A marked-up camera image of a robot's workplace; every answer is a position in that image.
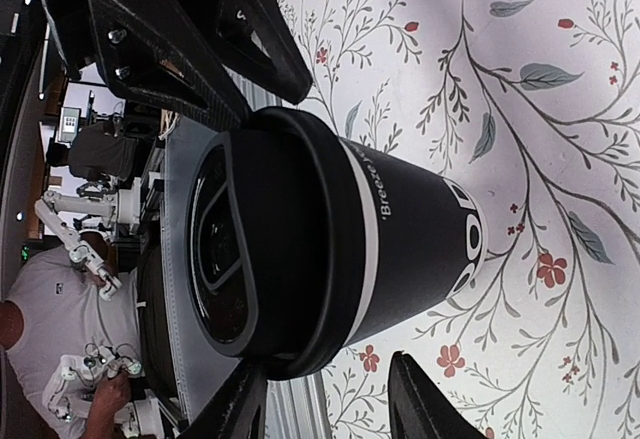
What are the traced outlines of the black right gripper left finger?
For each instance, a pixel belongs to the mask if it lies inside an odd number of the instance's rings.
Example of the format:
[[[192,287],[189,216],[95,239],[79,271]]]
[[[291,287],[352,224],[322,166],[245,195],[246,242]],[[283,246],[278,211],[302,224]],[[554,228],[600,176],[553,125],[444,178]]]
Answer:
[[[263,365],[243,359],[179,438],[263,439],[267,389]]]

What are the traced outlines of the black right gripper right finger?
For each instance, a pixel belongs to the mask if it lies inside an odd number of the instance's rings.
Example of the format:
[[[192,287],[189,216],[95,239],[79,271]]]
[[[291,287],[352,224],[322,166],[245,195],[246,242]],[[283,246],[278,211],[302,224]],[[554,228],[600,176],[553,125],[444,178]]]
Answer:
[[[407,353],[393,354],[388,375],[392,438],[482,439]]]

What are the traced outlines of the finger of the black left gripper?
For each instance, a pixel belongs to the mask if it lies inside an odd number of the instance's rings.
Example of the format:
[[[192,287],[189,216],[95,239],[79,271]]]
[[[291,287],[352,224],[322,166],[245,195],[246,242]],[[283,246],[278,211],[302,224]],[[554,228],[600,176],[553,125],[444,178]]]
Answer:
[[[221,61],[283,100],[298,104],[313,79],[277,0],[215,0],[209,44]]]
[[[98,71],[112,93],[207,127],[250,107],[177,0],[87,0]]]

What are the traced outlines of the black and white coffee cup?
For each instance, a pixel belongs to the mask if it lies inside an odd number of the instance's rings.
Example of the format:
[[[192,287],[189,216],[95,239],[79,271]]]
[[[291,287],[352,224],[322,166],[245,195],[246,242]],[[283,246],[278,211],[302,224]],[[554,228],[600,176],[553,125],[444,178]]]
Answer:
[[[486,221],[459,184],[343,139],[365,230],[364,279],[346,344],[438,305],[468,286],[486,254]]]

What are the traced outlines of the black plastic cup lid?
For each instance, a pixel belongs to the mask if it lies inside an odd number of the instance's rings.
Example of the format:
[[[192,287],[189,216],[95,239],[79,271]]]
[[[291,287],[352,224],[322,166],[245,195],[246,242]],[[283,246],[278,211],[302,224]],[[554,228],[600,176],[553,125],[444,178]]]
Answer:
[[[314,115],[256,111],[216,135],[192,186],[190,293],[210,344],[272,380],[312,374],[343,347],[364,282],[358,186]]]

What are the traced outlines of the person in white shirt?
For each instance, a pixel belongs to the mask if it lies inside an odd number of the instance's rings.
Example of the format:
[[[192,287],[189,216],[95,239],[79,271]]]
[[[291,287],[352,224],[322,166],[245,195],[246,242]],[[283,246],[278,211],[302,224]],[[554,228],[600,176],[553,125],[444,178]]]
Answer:
[[[107,346],[139,359],[137,272],[117,276],[121,289],[103,300],[96,277],[74,268],[67,250],[59,246],[31,257],[1,303],[1,345],[26,399],[61,438],[121,435],[115,416],[131,399],[126,371],[94,384],[86,419],[56,418],[43,397],[65,355],[85,358]]]

